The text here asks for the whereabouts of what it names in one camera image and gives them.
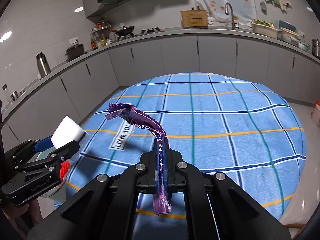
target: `gray wall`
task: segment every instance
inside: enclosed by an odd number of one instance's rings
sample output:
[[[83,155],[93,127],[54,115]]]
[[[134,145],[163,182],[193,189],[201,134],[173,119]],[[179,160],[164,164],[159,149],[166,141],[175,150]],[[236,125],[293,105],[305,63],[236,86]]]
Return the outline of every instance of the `gray wall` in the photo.
[[[306,42],[310,45],[313,38],[320,38],[320,23],[315,14],[307,10],[306,0],[286,0],[292,4],[287,13],[268,4],[267,15],[260,9],[261,1],[255,0],[258,19],[287,21],[305,33]],[[180,11],[195,7],[195,3],[195,0],[132,0],[110,10],[107,15],[115,28],[124,22],[126,26],[134,25],[134,33],[139,33],[141,29],[156,26],[160,29],[181,27]]]
[[[69,39],[78,37],[84,49],[90,48],[93,23],[84,11],[74,12],[82,0],[12,0],[0,18],[0,36],[12,35],[0,43],[0,100],[7,101],[2,91],[18,92],[38,75],[36,55],[46,55],[50,67],[66,60]]]

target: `wooden cutting board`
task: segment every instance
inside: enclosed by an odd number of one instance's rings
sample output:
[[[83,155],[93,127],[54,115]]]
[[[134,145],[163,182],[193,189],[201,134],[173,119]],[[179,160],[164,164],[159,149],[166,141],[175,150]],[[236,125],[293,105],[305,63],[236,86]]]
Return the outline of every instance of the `wooden cutting board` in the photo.
[[[183,27],[208,27],[206,10],[181,11]]]

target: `wok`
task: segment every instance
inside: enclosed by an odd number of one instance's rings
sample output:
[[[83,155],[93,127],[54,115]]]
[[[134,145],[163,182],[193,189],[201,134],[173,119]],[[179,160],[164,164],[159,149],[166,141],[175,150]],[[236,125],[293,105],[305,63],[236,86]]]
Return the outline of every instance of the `wok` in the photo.
[[[133,29],[134,29],[134,26],[130,26],[130,27],[123,27],[122,29],[120,30],[113,30],[113,29],[110,29],[111,32],[114,32],[116,35],[118,36],[126,36],[126,35],[129,35],[130,33],[133,32]]]

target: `metal bolt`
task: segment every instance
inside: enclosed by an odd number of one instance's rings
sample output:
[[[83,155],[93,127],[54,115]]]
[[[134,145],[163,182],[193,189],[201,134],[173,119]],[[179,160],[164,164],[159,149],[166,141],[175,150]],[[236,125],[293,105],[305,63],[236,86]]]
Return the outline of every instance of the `metal bolt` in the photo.
[[[218,172],[218,173],[216,174],[216,178],[217,178],[218,180],[224,180],[224,179],[226,178],[226,176],[225,176],[224,173]]]
[[[143,163],[138,163],[137,165],[136,165],[136,169],[138,170],[138,171],[142,171],[142,170],[144,170],[146,168],[146,166],[143,164]]]
[[[179,163],[178,163],[178,167],[179,167],[180,169],[185,169],[187,166],[188,166],[188,164],[186,164],[185,162],[179,162]]]
[[[97,181],[99,181],[99,182],[104,182],[104,181],[107,180],[107,178],[108,178],[108,176],[107,176],[106,174],[100,174],[100,175],[98,175],[98,177],[97,177]]]

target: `gray tile floor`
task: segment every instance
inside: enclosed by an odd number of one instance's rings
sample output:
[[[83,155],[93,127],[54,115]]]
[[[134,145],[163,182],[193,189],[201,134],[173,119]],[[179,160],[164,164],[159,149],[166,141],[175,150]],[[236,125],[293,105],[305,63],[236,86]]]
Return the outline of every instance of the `gray tile floor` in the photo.
[[[320,190],[320,128],[311,120],[313,108],[290,103],[300,119],[307,137],[307,160],[300,183],[281,218],[283,224],[306,223],[319,203]],[[54,210],[53,201],[38,198],[43,217]]]

